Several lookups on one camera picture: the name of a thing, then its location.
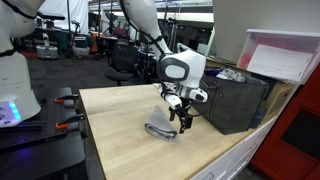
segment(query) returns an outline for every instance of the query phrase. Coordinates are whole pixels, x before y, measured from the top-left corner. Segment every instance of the black plastic crate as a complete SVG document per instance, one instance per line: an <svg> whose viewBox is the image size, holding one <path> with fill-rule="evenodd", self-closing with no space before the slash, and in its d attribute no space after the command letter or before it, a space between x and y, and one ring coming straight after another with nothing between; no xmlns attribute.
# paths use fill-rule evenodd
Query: black plastic crate
<svg viewBox="0 0 320 180"><path fill-rule="evenodd" d="M268 90L264 81L244 77L245 82L202 77L200 88L208 93L208 100L193 107L222 134L247 131Z"/></svg>

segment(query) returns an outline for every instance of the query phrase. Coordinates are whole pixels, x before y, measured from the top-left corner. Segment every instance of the office chair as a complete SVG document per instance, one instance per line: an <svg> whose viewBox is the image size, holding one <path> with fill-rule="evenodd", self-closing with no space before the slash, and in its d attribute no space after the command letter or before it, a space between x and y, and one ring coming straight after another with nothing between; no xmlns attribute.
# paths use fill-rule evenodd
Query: office chair
<svg viewBox="0 0 320 180"><path fill-rule="evenodd" d="M107 46L106 53L107 53L107 57L108 57L108 65L110 67L112 67L111 58L112 58L112 55L113 55L113 47L117 42L118 42L117 39L108 39L108 41L107 41L108 46Z"/></svg>
<svg viewBox="0 0 320 180"><path fill-rule="evenodd" d="M118 44L129 45L129 40L130 40L129 36L121 36L121 35L118 36Z"/></svg>
<svg viewBox="0 0 320 180"><path fill-rule="evenodd" d="M117 81L118 86L121 86L122 81L130 80L137 68L137 64L135 64L137 53L138 50L135 47L115 43L111 58L112 69L107 69L104 72L104 76Z"/></svg>

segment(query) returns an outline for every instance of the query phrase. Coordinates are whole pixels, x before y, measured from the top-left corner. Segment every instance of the wooden tabletop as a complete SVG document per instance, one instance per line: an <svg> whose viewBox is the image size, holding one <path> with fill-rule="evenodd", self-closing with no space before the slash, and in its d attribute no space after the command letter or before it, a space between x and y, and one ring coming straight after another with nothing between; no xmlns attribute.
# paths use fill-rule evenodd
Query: wooden tabletop
<svg viewBox="0 0 320 180"><path fill-rule="evenodd" d="M144 128L156 105L169 117L154 86L83 89L80 94L108 180L188 179L253 132L226 136L201 116L177 143L169 143ZM171 124L179 131L177 117Z"/></svg>

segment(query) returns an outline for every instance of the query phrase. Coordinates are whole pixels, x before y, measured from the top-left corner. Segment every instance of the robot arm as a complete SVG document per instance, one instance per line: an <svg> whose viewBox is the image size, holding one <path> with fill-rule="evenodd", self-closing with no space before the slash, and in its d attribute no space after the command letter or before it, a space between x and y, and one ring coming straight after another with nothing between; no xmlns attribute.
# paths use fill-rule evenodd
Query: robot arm
<svg viewBox="0 0 320 180"><path fill-rule="evenodd" d="M123 13L133 28L140 31L149 41L156 54L157 71L161 83L160 93L168 102L172 115L177 114L181 122L180 133L191 127L192 117L188 114L190 101L206 102L208 95L199 88L206 58L182 44L183 52L173 54L163 40L158 26L154 0L118 0ZM170 91L163 81L175 82L176 89Z"/></svg>
<svg viewBox="0 0 320 180"><path fill-rule="evenodd" d="M205 68L205 57L178 44L184 52L173 54L163 40L158 26L154 0L119 0L129 23L146 36L158 60L158 75L165 81L177 83L179 97L206 102L207 94L199 89Z"/></svg>

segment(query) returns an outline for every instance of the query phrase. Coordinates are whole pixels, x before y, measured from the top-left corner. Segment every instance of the white cabinet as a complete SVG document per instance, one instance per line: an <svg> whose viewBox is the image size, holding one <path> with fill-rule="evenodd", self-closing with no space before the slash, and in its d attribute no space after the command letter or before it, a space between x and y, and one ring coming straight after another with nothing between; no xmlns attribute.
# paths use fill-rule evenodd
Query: white cabinet
<svg viewBox="0 0 320 180"><path fill-rule="evenodd" d="M221 157L211 163L208 167L200 171L197 175L195 175L192 180L213 180L219 179L225 173L227 173L230 162L236 155L240 144L236 145L228 152L224 153Z"/></svg>
<svg viewBox="0 0 320 180"><path fill-rule="evenodd" d="M259 127L256 131L223 154L205 169L195 175L193 180L233 179L247 166L258 147L270 131L277 117Z"/></svg>

